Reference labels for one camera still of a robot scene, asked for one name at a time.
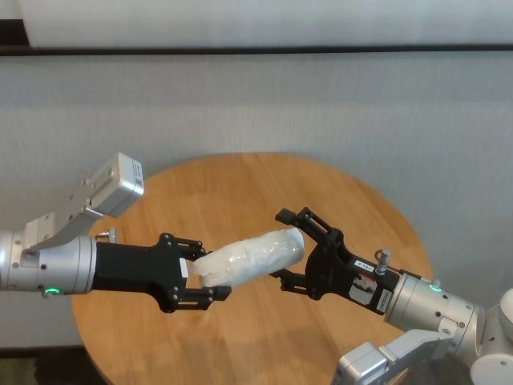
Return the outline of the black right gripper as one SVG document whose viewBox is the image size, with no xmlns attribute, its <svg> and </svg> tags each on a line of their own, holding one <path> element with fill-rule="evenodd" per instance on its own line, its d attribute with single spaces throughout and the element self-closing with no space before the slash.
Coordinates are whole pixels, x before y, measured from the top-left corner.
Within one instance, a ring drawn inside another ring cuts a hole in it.
<svg viewBox="0 0 513 385">
<path fill-rule="evenodd" d="M 317 243 L 306 262 L 305 274 L 288 269 L 270 274 L 280 281 L 282 291 L 313 300 L 325 294 L 337 294 L 374 313 L 386 312 L 399 274 L 389 270 L 378 274 L 376 264 L 345 247 L 341 230 L 331 228 L 308 207 L 299 213 L 281 209 L 275 220 L 300 229 Z"/>
</svg>

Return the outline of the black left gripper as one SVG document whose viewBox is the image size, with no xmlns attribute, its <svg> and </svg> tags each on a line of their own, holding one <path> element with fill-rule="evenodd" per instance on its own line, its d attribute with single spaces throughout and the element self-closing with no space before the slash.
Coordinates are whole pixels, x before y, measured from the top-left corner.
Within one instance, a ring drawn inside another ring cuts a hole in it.
<svg viewBox="0 0 513 385">
<path fill-rule="evenodd" d="M 152 246 L 99 242 L 96 244 L 93 290 L 148 294 L 160 310 L 207 310 L 225 301 L 230 286 L 185 289 L 184 260 L 196 261 L 209 254 L 201 241 L 162 233 Z"/>
</svg>

